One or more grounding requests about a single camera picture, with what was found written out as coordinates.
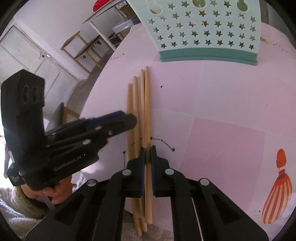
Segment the person's left hand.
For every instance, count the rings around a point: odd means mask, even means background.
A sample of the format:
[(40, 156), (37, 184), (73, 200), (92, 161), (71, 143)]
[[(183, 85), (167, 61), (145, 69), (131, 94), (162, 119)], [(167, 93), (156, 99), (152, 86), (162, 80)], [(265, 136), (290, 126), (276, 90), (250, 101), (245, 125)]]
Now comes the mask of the person's left hand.
[(51, 197), (51, 202), (55, 205), (64, 202), (72, 194), (73, 184), (71, 180), (72, 176), (68, 176), (60, 180), (54, 188), (46, 187), (39, 191), (33, 191), (27, 184), (22, 185), (21, 189), (25, 196), (37, 201), (42, 201), (43, 197)]

